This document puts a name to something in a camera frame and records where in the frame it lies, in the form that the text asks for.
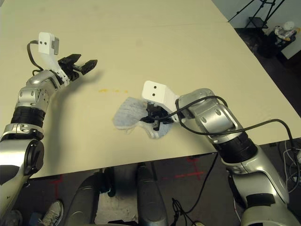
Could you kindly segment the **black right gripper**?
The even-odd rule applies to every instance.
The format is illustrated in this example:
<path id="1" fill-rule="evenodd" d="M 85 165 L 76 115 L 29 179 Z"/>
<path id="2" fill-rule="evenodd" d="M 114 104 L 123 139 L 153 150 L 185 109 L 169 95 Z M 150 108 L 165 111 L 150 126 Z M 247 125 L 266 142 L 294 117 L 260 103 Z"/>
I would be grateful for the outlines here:
<path id="1" fill-rule="evenodd" d="M 168 116 L 168 112 L 160 106 L 156 106 L 154 104 L 148 103 L 146 111 L 147 111 L 148 115 L 146 117 L 141 118 L 140 121 L 145 122 L 145 123 L 153 123 L 154 131 L 159 131 L 161 123 L 163 123 L 163 124 L 171 124 L 172 123 L 171 117 L 159 120 L 159 118 Z"/>

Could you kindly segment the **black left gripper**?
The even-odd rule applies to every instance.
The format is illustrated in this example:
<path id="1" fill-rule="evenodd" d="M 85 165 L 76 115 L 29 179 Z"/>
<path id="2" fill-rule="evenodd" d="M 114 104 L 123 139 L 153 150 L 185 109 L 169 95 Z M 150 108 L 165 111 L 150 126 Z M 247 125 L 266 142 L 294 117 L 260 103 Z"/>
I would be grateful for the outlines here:
<path id="1" fill-rule="evenodd" d="M 89 60 L 86 63 L 84 63 L 82 66 L 75 65 L 75 63 L 79 60 L 81 57 L 81 54 L 71 54 L 67 57 L 63 57 L 60 60 L 58 60 L 58 64 L 61 68 L 63 68 L 63 71 L 67 75 L 70 81 L 75 81 L 79 78 L 80 74 L 85 75 L 91 70 L 93 70 L 98 60 Z"/>

